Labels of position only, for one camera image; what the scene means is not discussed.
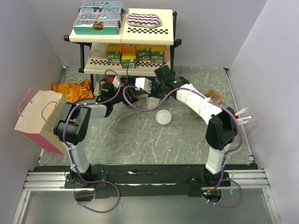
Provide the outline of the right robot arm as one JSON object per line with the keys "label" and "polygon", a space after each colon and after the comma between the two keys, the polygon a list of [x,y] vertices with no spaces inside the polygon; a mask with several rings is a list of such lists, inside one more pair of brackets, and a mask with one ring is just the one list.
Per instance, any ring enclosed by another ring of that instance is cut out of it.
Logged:
{"label": "right robot arm", "polygon": [[155,69],[154,73],[159,83],[152,85],[153,94],[163,97],[171,92],[172,97],[185,103],[207,124],[206,141],[210,148],[206,162],[208,172],[204,174],[204,181],[209,186],[216,185],[221,179],[219,172],[224,167],[225,153],[238,134],[238,126],[231,116],[234,110],[213,103],[187,79],[175,77],[167,65]]}

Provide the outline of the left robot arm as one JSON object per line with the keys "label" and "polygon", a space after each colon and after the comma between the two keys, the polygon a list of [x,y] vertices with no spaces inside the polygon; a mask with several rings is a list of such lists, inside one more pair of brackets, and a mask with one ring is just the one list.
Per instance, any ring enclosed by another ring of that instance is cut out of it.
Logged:
{"label": "left robot arm", "polygon": [[71,178],[76,179],[80,187],[86,188],[93,180],[91,164],[81,143],[87,134],[89,121],[94,118],[108,117],[118,103],[128,104],[138,101],[137,90],[128,90],[123,95],[123,86],[115,87],[108,82],[102,86],[100,95],[94,103],[65,103],[54,126],[54,134],[64,143],[71,161]]}

